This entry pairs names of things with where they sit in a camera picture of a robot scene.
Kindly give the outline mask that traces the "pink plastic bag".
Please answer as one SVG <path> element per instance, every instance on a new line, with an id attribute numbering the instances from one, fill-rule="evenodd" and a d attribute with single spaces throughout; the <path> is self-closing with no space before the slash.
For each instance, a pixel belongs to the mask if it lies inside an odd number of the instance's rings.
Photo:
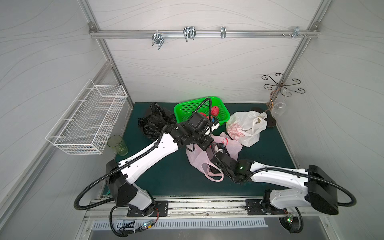
<path id="1" fill-rule="evenodd" d="M 230 136 L 222 132 L 219 136 L 213 136 L 214 142 L 224 144 L 227 148 L 232 159 L 238 160 L 238 156 L 243 146 L 236 140 L 232 140 Z M 205 175 L 205 177 L 212 182 L 222 182 L 224 179 L 224 173 L 215 167 L 211 162 L 214 155 L 211 148 L 203 151 L 200 147 L 195 146 L 193 152 L 187 150 L 187 157 L 190 164 Z"/>

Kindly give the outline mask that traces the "white printed plastic bag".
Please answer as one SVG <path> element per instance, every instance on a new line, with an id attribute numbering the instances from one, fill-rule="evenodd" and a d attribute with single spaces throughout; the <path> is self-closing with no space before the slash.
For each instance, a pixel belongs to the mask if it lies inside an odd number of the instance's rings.
<path id="1" fill-rule="evenodd" d="M 267 114 L 236 112 L 226 122 L 229 136 L 245 147 L 251 147 L 260 140 L 260 133 L 267 128 Z"/>

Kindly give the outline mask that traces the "black plastic bag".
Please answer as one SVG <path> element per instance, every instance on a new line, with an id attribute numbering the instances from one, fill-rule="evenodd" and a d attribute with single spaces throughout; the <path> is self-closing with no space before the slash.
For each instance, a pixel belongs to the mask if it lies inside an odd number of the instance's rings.
<path id="1" fill-rule="evenodd" d="M 146 138 L 155 141 L 165 125 L 172 125 L 176 122 L 176 116 L 173 112 L 155 102 L 150 104 L 145 116 L 138 119 L 138 127 Z"/>

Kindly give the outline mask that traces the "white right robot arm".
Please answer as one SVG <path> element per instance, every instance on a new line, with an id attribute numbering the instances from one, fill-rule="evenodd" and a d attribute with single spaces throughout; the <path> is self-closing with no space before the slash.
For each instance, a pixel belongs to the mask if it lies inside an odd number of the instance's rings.
<path id="1" fill-rule="evenodd" d="M 312 207 L 325 215 L 338 215 L 339 207 L 353 207 L 356 197 L 336 184 L 320 167 L 287 169 L 250 160 L 234 160 L 223 144 L 211 145 L 213 163 L 236 184 L 267 183 L 284 190 L 266 190 L 261 200 L 263 211 L 271 213 L 293 207 Z"/>

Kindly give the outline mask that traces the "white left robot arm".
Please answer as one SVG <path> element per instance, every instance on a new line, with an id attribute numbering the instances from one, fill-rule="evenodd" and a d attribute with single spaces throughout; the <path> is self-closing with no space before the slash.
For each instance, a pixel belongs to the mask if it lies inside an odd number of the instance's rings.
<path id="1" fill-rule="evenodd" d="M 75 198 L 74 208 L 84 211 L 114 201 L 117 207 L 133 208 L 144 217 L 151 215 L 156 205 L 155 200 L 147 191 L 136 185 L 138 178 L 161 159 L 183 147 L 191 145 L 207 150 L 214 141 L 211 134 L 219 125 L 217 119 L 207 118 L 199 113 L 193 113 L 185 122 L 165 125 L 158 139 L 137 154 L 119 163 L 113 160 L 108 162 L 106 174 L 79 193 Z M 81 198 L 103 181 L 107 182 L 112 198 L 82 206 Z"/>

